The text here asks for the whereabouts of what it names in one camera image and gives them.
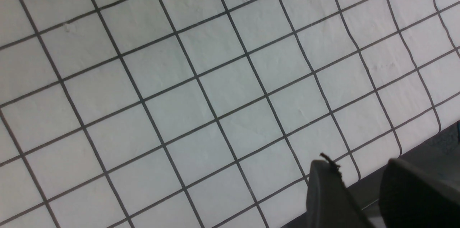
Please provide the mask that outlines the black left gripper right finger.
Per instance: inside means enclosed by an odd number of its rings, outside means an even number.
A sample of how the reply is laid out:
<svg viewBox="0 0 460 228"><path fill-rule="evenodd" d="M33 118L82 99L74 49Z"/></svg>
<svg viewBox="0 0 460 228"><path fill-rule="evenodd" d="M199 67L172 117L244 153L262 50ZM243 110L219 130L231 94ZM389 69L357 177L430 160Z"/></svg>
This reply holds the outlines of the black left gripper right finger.
<svg viewBox="0 0 460 228"><path fill-rule="evenodd" d="M458 228L459 186L437 179L402 159L383 172L378 206L388 228Z"/></svg>

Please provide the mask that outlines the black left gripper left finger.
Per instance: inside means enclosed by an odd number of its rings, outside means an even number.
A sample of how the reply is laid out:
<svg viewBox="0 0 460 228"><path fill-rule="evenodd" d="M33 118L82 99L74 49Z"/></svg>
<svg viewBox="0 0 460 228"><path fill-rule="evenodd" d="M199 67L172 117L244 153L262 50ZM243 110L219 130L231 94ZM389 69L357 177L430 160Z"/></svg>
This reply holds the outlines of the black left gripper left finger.
<svg viewBox="0 0 460 228"><path fill-rule="evenodd" d="M340 166L324 153L310 164L307 228L373 228L343 182Z"/></svg>

